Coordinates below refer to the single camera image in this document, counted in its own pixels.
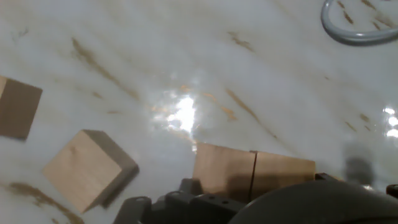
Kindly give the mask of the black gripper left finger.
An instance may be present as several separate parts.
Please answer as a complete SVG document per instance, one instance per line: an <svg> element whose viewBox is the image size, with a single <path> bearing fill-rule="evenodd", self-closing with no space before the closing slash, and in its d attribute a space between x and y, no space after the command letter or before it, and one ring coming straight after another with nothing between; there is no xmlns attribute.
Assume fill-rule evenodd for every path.
<svg viewBox="0 0 398 224"><path fill-rule="evenodd" d="M161 196L131 197L124 201L114 224L227 224L246 205L203 192L199 181L183 179L177 191Z"/></svg>

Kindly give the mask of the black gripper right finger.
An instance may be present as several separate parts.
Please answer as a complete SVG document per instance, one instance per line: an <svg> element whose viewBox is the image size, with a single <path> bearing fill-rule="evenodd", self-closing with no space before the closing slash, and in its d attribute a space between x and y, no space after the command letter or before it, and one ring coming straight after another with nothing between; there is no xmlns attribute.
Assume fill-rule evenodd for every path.
<svg viewBox="0 0 398 224"><path fill-rule="evenodd" d="M315 180L326 180L326 181L340 181L339 178L333 177L332 175L322 173L315 173Z"/></svg>

